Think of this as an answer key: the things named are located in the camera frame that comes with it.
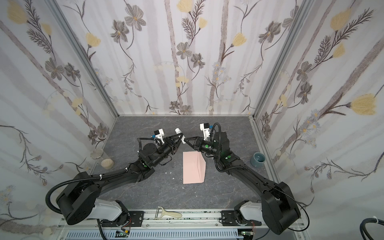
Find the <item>pink paper envelope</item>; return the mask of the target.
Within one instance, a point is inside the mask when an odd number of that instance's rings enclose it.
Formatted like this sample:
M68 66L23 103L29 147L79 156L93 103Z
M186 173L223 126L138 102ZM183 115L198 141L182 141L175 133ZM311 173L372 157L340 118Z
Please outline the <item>pink paper envelope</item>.
M183 184L205 181L206 161L200 152L183 152Z

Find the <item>cream vegetable peeler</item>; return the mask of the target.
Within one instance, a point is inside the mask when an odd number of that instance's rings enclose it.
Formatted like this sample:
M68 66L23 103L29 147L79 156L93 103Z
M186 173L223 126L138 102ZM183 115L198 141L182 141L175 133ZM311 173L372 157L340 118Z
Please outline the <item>cream vegetable peeler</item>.
M159 206L155 213L155 219L161 219L163 217L171 217L175 219L180 219L183 215L178 212L169 212L166 211L163 207Z

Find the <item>aluminium mounting rail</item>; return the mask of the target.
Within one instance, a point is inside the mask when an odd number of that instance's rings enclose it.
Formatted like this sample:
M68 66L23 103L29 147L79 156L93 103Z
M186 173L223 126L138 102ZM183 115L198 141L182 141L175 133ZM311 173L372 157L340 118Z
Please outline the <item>aluminium mounting rail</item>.
M308 240L303 220L280 235L265 223L238 224L232 209L176 210L181 218L159 216L156 210L133 210L125 227L102 227L108 240Z

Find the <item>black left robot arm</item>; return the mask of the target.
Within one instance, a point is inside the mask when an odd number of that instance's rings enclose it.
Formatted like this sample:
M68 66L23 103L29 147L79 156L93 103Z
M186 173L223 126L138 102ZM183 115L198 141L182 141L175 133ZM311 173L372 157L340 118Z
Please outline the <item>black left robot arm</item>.
M124 169L99 175L82 172L72 180L57 184L46 194L47 207L64 216L68 225L86 219L97 219L109 227L126 225L131 220L126 206L119 200L109 202L99 197L124 185L148 179L157 165L178 151L183 136L178 133L166 137L160 147L154 143L139 145L138 159Z

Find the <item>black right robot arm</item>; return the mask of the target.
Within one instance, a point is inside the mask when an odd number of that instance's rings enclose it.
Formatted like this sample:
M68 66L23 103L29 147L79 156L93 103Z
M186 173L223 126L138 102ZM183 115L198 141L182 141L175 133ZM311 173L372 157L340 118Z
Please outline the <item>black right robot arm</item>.
M301 218L301 205L295 200L290 187L275 183L249 168L230 148L227 133L216 132L210 140L203 137L185 138L185 143L196 151L213 156L215 167L245 184L261 200L264 223L280 235Z

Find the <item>teal ceramic cup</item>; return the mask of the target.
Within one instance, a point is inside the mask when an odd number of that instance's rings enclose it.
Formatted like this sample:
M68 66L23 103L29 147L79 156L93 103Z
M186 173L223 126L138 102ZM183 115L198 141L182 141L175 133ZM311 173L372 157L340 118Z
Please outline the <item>teal ceramic cup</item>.
M261 152L256 152L252 155L250 163L255 168L261 168L266 162L266 157Z

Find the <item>white glue stick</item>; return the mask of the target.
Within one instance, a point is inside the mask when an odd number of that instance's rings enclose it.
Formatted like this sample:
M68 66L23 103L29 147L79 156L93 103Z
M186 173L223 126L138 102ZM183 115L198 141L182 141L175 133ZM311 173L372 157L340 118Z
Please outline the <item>white glue stick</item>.
M175 132L176 132L177 134L181 134L181 133L182 133L182 131L181 131L179 128L176 128L176 129L175 129ZM184 136L182 137L182 143L185 144L185 137L184 137Z

